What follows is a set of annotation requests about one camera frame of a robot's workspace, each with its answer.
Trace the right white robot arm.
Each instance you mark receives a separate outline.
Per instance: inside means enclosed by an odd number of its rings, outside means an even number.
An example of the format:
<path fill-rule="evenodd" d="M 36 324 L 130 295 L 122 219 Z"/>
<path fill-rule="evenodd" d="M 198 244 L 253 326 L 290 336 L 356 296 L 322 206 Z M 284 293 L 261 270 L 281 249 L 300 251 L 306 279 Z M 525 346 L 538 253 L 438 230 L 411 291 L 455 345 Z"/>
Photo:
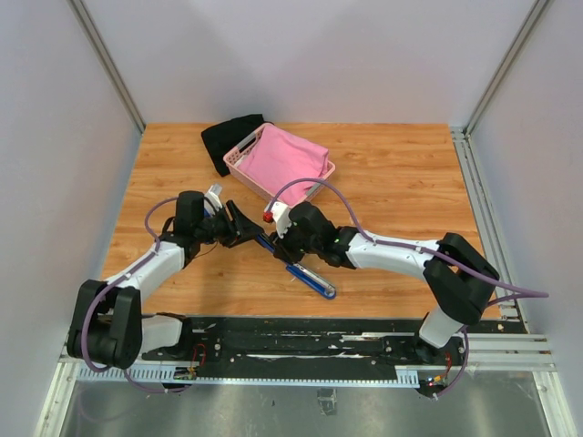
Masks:
<path fill-rule="evenodd" d="M 455 233 L 407 240 L 336 227 L 307 201 L 293 208 L 275 202 L 263 219 L 276 227 L 270 240 L 277 259 L 298 263 L 311 254 L 335 268 L 380 269 L 425 282 L 436 306 L 412 343 L 414 356 L 424 364 L 438 361 L 452 336 L 481 320 L 499 279 L 496 269 Z"/>

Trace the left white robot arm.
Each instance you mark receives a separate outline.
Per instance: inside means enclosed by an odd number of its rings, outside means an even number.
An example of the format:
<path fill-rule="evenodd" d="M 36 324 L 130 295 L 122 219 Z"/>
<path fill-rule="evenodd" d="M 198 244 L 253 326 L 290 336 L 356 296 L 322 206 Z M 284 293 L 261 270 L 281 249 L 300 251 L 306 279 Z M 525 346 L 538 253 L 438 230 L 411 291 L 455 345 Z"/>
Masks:
<path fill-rule="evenodd" d="M 116 275 L 88 279 L 79 288 L 66 352 L 94 372 L 126 370 L 142 352 L 160 347 L 175 360 L 187 359 L 195 338 L 182 329 L 182 317 L 144 317 L 142 301 L 185 269 L 202 245 L 233 248 L 263 232 L 233 201 L 221 203 L 211 192 L 183 191 L 170 203 L 175 212 L 161 232 L 146 228 L 153 244 L 140 258 Z"/>

